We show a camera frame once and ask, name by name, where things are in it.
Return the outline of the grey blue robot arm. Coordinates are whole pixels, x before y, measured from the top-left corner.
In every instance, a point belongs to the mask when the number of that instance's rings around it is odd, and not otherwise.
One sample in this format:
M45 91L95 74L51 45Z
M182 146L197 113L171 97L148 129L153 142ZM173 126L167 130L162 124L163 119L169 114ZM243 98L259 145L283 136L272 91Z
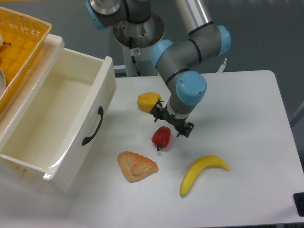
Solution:
M113 27L115 39L130 52L130 65L143 73L136 50L148 50L149 69L162 77L171 96L166 105L157 102L151 114L173 125L178 135L188 137L194 127L187 121L207 89L205 78L191 67L217 57L231 47L231 35L215 25L203 0L178 0L188 40L174 44L164 39L164 23L152 12L149 0L87 0L85 6L99 29Z

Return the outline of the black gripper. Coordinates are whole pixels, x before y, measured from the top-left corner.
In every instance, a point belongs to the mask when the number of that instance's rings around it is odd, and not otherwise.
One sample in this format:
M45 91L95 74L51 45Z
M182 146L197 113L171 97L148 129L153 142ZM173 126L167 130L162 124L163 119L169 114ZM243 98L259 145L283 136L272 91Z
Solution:
M189 137L191 131L194 128L194 124L191 122L186 122L187 118L178 118L173 114L170 114L167 108L164 108L161 101L157 101L149 112L154 117L154 122L158 120L165 120L169 124L173 125L177 130L177 137L184 136Z

